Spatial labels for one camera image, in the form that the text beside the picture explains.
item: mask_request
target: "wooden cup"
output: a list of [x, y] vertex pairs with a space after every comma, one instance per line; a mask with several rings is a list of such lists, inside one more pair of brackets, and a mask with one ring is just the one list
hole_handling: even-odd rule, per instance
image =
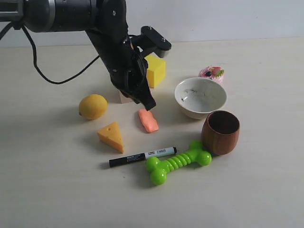
[[232, 152], [239, 137], [239, 120], [227, 111], [210, 113], [201, 131], [201, 140], [206, 149], [215, 155]]

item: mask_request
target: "marker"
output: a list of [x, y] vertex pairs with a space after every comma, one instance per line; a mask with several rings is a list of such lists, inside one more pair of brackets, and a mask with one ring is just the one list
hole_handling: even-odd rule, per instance
[[128, 157], [112, 159], [109, 161], [110, 167], [119, 166], [119, 165], [126, 165], [134, 162], [144, 161], [150, 157], [163, 157], [168, 155], [176, 154], [177, 150], [175, 147], [169, 147], [161, 150], [140, 153], [136, 155], [131, 155]]

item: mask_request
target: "white bowl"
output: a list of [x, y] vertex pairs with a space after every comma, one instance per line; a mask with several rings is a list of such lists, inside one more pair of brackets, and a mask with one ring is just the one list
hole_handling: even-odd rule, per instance
[[180, 82], [174, 91], [175, 100], [188, 117], [201, 120], [222, 108], [227, 101], [224, 88], [207, 78], [191, 77]]

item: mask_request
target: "green bone toy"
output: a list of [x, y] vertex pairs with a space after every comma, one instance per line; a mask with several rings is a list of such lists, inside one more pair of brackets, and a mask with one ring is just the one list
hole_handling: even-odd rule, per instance
[[191, 142], [189, 150], [185, 153], [164, 161], [160, 161], [157, 157], [148, 158], [146, 168], [151, 172], [150, 179], [152, 183], [161, 185], [166, 182], [169, 172], [193, 162], [197, 162], [201, 166], [206, 166], [211, 163], [211, 160], [211, 154], [205, 151], [203, 143], [200, 140], [194, 140]]

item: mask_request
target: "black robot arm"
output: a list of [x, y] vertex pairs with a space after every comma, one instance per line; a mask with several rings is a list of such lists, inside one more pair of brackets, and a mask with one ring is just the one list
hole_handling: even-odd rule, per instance
[[149, 26], [130, 36], [125, 0], [0, 0], [0, 21], [14, 21], [15, 29], [25, 26], [33, 32], [85, 31], [112, 84], [146, 110], [155, 107], [144, 57], [154, 52], [163, 58], [171, 43]]

